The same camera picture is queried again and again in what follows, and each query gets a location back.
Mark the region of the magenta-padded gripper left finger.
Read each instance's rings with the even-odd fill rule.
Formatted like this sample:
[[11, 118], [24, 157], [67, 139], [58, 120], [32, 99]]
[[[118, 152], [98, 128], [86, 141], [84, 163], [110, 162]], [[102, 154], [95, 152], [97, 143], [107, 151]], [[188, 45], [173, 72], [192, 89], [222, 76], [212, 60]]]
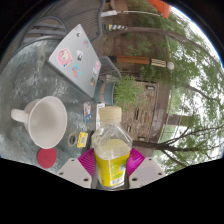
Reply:
[[70, 158], [56, 175], [81, 187], [95, 189], [97, 177], [94, 149], [87, 150], [79, 158]]

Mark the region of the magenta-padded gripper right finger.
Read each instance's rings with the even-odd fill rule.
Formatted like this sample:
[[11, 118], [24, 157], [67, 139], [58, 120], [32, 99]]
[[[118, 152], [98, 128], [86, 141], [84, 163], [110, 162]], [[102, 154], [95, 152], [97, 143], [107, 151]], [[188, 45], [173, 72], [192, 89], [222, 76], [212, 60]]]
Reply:
[[144, 157], [136, 149], [130, 151], [126, 170], [130, 189], [143, 187], [165, 176], [152, 157]]

